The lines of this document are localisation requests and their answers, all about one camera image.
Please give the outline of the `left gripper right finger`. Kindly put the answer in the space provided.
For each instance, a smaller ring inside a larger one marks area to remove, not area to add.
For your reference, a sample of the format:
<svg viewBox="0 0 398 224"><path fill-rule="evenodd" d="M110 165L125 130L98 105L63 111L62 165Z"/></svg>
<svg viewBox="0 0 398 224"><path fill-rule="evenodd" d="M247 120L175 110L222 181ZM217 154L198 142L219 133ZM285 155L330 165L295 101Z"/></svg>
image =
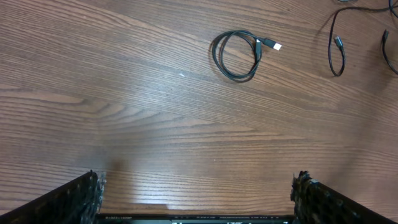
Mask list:
<svg viewBox="0 0 398 224"><path fill-rule="evenodd" d="M329 188L301 171L293 178L293 223L299 224L396 224Z"/></svg>

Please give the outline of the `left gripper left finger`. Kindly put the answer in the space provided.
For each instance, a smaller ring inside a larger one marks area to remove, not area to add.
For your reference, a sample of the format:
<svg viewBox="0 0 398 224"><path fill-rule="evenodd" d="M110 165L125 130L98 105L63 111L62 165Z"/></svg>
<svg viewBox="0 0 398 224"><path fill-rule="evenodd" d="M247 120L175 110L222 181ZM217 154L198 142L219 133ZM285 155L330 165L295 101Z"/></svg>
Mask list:
<svg viewBox="0 0 398 224"><path fill-rule="evenodd" d="M92 170L1 215L1 224L93 224L103 201L105 173Z"/></svg>

